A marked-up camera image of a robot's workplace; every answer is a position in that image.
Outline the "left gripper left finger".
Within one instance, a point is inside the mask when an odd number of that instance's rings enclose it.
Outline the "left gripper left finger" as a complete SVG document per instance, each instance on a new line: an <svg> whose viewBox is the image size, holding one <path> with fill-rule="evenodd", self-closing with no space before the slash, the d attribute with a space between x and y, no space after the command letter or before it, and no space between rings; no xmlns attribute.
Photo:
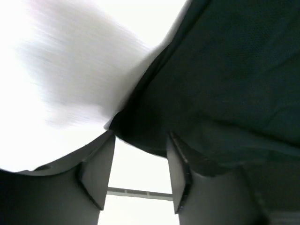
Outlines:
<svg viewBox="0 0 300 225"><path fill-rule="evenodd" d="M106 131L34 171L0 172L3 225L96 225L104 209L115 135Z"/></svg>

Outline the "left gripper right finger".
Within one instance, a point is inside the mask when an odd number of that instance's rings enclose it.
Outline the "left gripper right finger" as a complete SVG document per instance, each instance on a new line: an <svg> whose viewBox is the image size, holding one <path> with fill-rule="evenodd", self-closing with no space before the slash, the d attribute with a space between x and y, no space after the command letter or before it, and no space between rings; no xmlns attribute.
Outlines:
<svg viewBox="0 0 300 225"><path fill-rule="evenodd" d="M221 166L173 132L167 135L166 154L181 225L269 224L242 167Z"/></svg>

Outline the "black shorts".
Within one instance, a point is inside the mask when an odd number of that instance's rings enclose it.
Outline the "black shorts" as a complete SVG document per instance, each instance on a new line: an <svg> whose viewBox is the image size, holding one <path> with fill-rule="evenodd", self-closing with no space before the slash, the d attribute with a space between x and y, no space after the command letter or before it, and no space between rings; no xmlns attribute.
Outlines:
<svg viewBox="0 0 300 225"><path fill-rule="evenodd" d="M194 0L109 128L204 176L243 166L272 210L300 209L300 3Z"/></svg>

